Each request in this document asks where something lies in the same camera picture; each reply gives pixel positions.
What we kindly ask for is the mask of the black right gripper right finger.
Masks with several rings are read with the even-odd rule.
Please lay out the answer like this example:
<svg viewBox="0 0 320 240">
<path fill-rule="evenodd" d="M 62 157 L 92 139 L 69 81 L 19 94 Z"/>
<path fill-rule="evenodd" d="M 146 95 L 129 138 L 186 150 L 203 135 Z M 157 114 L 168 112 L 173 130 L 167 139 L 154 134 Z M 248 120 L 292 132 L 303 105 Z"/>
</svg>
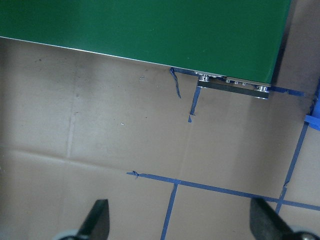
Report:
<svg viewBox="0 0 320 240">
<path fill-rule="evenodd" d="M 301 240 L 263 198 L 252 198 L 249 227 L 255 240 Z"/>
</svg>

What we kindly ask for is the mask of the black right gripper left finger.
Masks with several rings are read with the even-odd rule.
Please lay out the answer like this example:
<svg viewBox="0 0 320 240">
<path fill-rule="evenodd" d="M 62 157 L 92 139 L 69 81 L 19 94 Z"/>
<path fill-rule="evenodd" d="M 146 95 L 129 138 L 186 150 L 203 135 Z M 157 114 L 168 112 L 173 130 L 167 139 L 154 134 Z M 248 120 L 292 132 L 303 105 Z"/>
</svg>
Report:
<svg viewBox="0 0 320 240">
<path fill-rule="evenodd" d="M 108 199 L 95 201 L 75 235 L 76 240 L 107 240 L 110 233 Z"/>
</svg>

